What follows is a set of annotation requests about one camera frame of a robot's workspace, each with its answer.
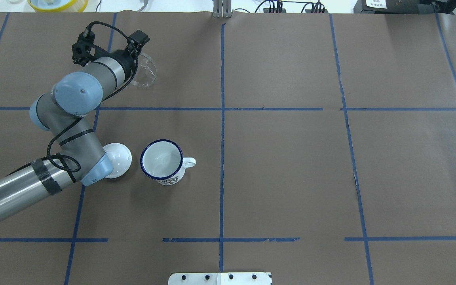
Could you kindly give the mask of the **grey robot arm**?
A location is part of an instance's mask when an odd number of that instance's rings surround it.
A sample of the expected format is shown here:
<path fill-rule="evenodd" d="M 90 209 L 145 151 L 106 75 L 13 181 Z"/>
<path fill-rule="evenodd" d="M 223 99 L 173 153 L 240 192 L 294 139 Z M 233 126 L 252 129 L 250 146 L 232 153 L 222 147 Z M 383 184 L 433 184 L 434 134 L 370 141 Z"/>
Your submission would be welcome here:
<path fill-rule="evenodd" d="M 106 51 L 94 43 L 90 24 L 71 47 L 72 60 L 82 69 L 64 76 L 31 105 L 31 121 L 53 138 L 45 157 L 0 180 L 0 222 L 76 182 L 89 186 L 112 173 L 108 153 L 86 116 L 137 74 L 138 56 L 150 38 L 140 30 L 123 38 L 125 48 Z"/>

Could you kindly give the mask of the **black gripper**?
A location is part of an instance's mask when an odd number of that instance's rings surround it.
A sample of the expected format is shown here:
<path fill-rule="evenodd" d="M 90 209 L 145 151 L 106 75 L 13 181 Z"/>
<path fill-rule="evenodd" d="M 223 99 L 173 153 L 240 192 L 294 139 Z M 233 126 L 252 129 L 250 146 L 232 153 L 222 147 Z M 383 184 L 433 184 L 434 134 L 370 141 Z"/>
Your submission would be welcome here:
<path fill-rule="evenodd" d="M 125 76 L 132 76 L 137 70 L 138 56 L 142 47 L 150 41 L 150 38 L 141 30 L 128 36 L 128 45 L 124 49 L 112 51 L 112 58 L 123 67 Z"/>

